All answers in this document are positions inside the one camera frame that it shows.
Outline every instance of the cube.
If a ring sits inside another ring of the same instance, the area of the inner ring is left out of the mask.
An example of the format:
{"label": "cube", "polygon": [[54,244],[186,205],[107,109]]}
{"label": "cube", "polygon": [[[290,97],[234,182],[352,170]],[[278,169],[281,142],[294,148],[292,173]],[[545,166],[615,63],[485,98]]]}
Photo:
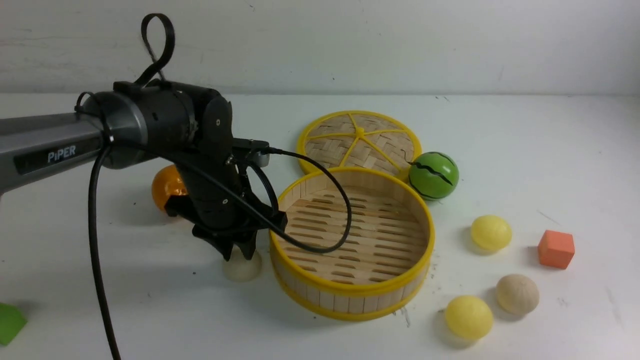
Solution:
{"label": "cube", "polygon": [[27,320],[17,307],[0,302],[0,345],[9,345],[25,324]]}
{"label": "cube", "polygon": [[546,230],[538,244],[540,264],[566,269],[573,258],[573,235]]}

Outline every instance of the bamboo steamer basket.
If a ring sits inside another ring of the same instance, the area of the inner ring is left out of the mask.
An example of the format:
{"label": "bamboo steamer basket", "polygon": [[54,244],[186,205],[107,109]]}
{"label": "bamboo steamer basket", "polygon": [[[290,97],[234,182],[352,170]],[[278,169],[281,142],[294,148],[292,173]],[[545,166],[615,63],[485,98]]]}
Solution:
{"label": "bamboo steamer basket", "polygon": [[[309,124],[300,137],[298,154],[316,160],[326,168],[362,167],[408,178],[412,161],[420,156],[420,141],[396,119],[362,110],[331,113]],[[306,174],[317,169],[300,160]]]}
{"label": "bamboo steamer basket", "polygon": [[[347,242],[328,254],[301,250],[271,232],[276,278],[298,304],[339,320],[371,320],[408,303],[429,269],[435,230],[415,191],[364,168],[330,170],[353,209]],[[346,205],[324,174],[309,174],[279,198],[285,232],[318,247],[333,245],[346,225]]]}

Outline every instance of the orange cube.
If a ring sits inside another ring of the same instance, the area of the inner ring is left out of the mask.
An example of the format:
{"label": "orange cube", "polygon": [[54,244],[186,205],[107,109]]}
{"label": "orange cube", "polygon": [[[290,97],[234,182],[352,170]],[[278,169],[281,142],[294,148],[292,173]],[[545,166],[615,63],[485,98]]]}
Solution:
{"label": "orange cube", "polygon": [[538,244],[540,264],[566,269],[573,258],[573,235],[546,230]]}

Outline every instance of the green watermelon ball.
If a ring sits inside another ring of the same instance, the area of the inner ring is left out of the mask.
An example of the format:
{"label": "green watermelon ball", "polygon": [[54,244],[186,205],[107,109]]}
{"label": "green watermelon ball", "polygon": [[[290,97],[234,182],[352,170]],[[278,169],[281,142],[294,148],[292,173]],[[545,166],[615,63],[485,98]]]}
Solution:
{"label": "green watermelon ball", "polygon": [[409,169],[409,184],[425,200],[448,196],[458,185],[458,166],[441,152],[425,152]]}

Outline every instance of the beige ball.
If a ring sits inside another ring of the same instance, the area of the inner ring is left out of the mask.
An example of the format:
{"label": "beige ball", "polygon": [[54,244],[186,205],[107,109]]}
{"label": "beige ball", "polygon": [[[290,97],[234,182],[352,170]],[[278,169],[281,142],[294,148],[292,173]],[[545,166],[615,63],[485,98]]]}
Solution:
{"label": "beige ball", "polygon": [[540,292],[530,278],[519,275],[507,275],[498,281],[495,287],[498,304],[508,313],[526,315],[540,302]]}

